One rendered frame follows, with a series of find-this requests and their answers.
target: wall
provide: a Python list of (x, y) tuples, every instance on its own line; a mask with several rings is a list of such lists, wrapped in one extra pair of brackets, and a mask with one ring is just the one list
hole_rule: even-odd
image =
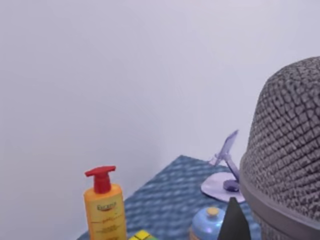
[(95, 166), (127, 197), (240, 129), (238, 163), (266, 79), (320, 54), (311, 0), (1, 4), (0, 239), (76, 239)]

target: yellow bottle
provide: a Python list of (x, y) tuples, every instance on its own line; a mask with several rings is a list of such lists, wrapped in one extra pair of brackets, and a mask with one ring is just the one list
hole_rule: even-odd
[(94, 187), (84, 192), (90, 240), (127, 240), (122, 190), (110, 184), (109, 172), (115, 170), (115, 166), (101, 166), (85, 173), (94, 176)]

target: pump nozzle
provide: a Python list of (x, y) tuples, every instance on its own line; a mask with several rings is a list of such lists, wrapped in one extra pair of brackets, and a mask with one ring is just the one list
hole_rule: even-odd
[(105, 194), (111, 189), (110, 177), (108, 173), (115, 170), (115, 166), (100, 166), (90, 171), (86, 171), (84, 174), (87, 177), (94, 176), (94, 192), (96, 194)]

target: knit hat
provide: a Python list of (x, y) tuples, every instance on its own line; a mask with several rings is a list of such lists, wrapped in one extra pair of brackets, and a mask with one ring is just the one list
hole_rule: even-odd
[(320, 240), (320, 57), (267, 80), (240, 163), (240, 189), (262, 240)]

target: table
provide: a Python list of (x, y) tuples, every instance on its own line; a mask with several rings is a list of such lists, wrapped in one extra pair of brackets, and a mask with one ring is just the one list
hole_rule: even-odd
[[(180, 156), (125, 200), (128, 237), (141, 229), (160, 240), (187, 240), (193, 216), (202, 208), (226, 210), (227, 203), (201, 192), (201, 183), (213, 173), (229, 172), (205, 161)], [(251, 239), (261, 240), (260, 226), (246, 202), (240, 204), (248, 220)], [(86, 232), (77, 240), (89, 240)]]

